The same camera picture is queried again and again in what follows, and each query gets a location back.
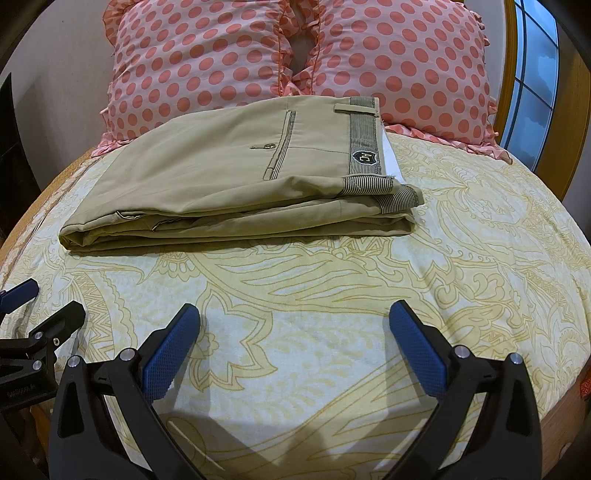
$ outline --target paisley pattern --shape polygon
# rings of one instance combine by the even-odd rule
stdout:
[[[398,299],[477,355],[522,353],[544,416],[591,350],[587,240],[519,161],[388,138],[404,177],[426,198],[414,233],[400,238],[72,255],[57,233],[108,167],[87,161],[9,253],[4,288],[34,277],[41,293],[7,317],[0,335],[22,336],[68,301],[82,302],[87,322],[58,350],[59,375],[69,355],[112,358],[166,325],[183,303],[197,305],[196,345],[154,405],[210,479],[381,478],[435,405],[388,329]],[[449,460],[465,447],[482,400]]]

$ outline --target pillow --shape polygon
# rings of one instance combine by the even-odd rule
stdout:
[[[102,155],[185,113],[289,95],[288,0],[111,0]]]
[[[511,162],[495,142],[477,14],[450,0],[298,0],[316,41],[304,95],[374,96],[390,131]]]

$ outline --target khaki pants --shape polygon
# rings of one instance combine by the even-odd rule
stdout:
[[[423,195],[384,174],[376,103],[292,96],[173,119],[109,154],[60,242],[97,251],[410,233]]]

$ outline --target striped fabric trim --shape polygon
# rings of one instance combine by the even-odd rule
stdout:
[[[378,202],[382,213],[397,213],[419,205],[417,192],[406,185],[402,185],[393,195],[376,195],[374,200]]]
[[[370,108],[376,108],[375,99],[373,97],[351,97],[351,105],[359,105]],[[382,173],[381,162],[379,158],[378,136],[375,128],[376,118],[368,113],[350,113],[351,123],[351,158],[349,163],[349,173],[374,173],[380,175]],[[375,162],[364,163],[356,157],[365,156],[371,157]]]
[[[277,158],[277,163],[273,168],[273,173],[271,174],[271,180],[276,180],[277,176],[279,175],[279,171],[281,170],[281,166],[283,165],[283,160],[285,159],[285,154],[287,153],[287,147],[290,146],[291,140],[291,133],[294,129],[294,123],[296,122],[296,113],[294,111],[290,111],[290,117],[287,121],[287,132],[285,132],[285,140],[283,145],[281,146],[281,151],[279,152],[279,157]]]
[[[394,188],[392,177],[377,175],[355,175],[343,179],[345,185],[339,196],[351,197],[356,195],[387,195]]]

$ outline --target bed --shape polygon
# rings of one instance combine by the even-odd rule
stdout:
[[[587,240],[518,160],[509,166],[402,135],[388,139],[404,178],[426,200],[415,231],[400,238],[72,255],[58,231],[108,167],[104,157],[83,156],[2,247],[2,288],[33,277],[41,291],[7,317],[0,335],[23,336],[70,300],[81,302],[87,321],[58,350],[59,377],[71,354],[111,359],[193,303],[202,331],[155,408],[208,478],[380,478],[435,406],[387,326],[389,306],[406,299],[450,343],[492,358],[521,353],[545,437],[568,435],[563,416],[579,408],[571,387],[591,352]],[[482,400],[448,461],[465,447]],[[128,452],[142,462],[111,407]],[[545,443],[545,470],[560,446]]]

